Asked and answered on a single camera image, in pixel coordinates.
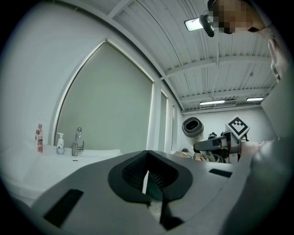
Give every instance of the cylindrical object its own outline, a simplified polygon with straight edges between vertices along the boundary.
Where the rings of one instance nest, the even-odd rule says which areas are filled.
[[[203,141],[204,126],[196,117],[190,117],[182,124],[182,130],[190,145]]]
[[[56,153],[57,154],[64,154],[64,141],[63,141],[63,133],[59,133],[60,135],[57,143]]]
[[[39,124],[38,129],[36,129],[35,142],[36,142],[35,147],[37,152],[42,153],[43,152],[42,124]]]
[[[228,142],[225,136],[217,137],[211,140],[204,140],[194,144],[194,151],[215,151],[228,148]]]

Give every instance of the ceiling beam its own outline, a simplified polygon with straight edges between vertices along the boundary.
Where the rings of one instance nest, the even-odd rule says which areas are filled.
[[[227,112],[227,111],[236,111],[236,110],[250,110],[250,109],[260,109],[261,105],[241,105],[235,107],[224,107],[217,109],[205,109],[205,110],[189,110],[186,112],[182,112],[183,115],[191,115],[191,114],[200,114],[200,113],[216,113],[216,112]]]
[[[220,65],[220,43],[219,43],[219,31],[218,30],[215,31],[215,35],[216,35],[216,66],[218,68]]]
[[[217,62],[218,62],[217,58],[210,58],[207,60],[201,60],[201,61],[185,64],[185,65],[167,70],[165,72],[165,76],[162,77],[161,80],[186,72],[190,69],[215,66]],[[234,62],[269,64],[271,63],[271,58],[263,57],[263,56],[223,56],[219,58],[220,64],[226,64],[226,63],[231,64]]]
[[[81,0],[62,0],[63,2],[75,5],[81,9],[84,9],[96,16],[98,16],[99,18],[101,18],[102,20],[106,21],[108,24],[110,24],[111,26],[115,27],[118,31],[120,31],[125,37],[127,37],[130,41],[132,41],[136,47],[139,48],[140,51],[142,51],[142,53],[149,59],[149,61],[155,66],[155,68],[157,69],[157,71],[160,73],[160,75],[162,77],[165,76],[164,70],[161,68],[161,66],[159,65],[159,63],[154,59],[154,56],[150,53],[149,50],[146,49],[146,46],[143,45],[136,37],[134,37],[128,30],[126,30],[121,24],[117,23],[115,20],[113,20],[111,17],[113,13],[114,13],[114,9],[112,10],[113,13],[111,15],[105,15],[104,13],[102,13],[100,10],[98,10],[98,8],[95,8],[87,3],[85,3],[84,1]],[[176,100],[178,101],[180,107],[182,107],[182,110],[185,110],[185,108],[183,108],[182,102],[179,98],[179,96],[177,95],[173,85],[171,84],[171,82],[169,82],[168,80],[166,80],[167,85],[170,87],[171,91],[173,92]]]
[[[267,89],[244,89],[244,90],[228,90],[228,91],[221,91],[215,92],[213,98],[221,98],[221,97],[228,97],[228,96],[252,96],[252,95],[260,95],[262,96],[266,93]],[[181,102],[190,102],[190,101],[210,101],[212,100],[211,97],[212,93],[202,94],[202,95],[192,95],[181,98]]]
[[[133,0],[120,0],[120,2],[108,14],[109,18],[114,18],[121,13]]]

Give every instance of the sink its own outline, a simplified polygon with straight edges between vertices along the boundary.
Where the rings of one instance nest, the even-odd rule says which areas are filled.
[[[113,149],[113,150],[90,150],[85,149],[81,152],[81,155],[83,156],[99,156],[99,157],[110,157],[110,156],[120,156],[122,153],[119,149]]]

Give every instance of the soap dispenser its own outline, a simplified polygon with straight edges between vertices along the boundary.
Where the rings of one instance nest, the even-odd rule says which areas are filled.
[[[58,133],[59,139],[57,143],[56,153],[57,154],[64,154],[64,143],[63,143],[63,133]]]

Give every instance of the black rubber pad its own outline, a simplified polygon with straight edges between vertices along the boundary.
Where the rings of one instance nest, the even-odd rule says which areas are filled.
[[[70,189],[43,218],[60,227],[82,195],[82,191]]]
[[[147,171],[167,202],[182,198],[193,183],[192,173],[186,167],[156,152],[142,151],[110,170],[109,186],[125,201],[150,205],[150,196],[142,193]]]
[[[232,175],[232,172],[222,171],[222,170],[218,170],[218,169],[211,169],[209,172],[212,174],[217,174],[217,175],[224,176],[227,178],[230,178]]]

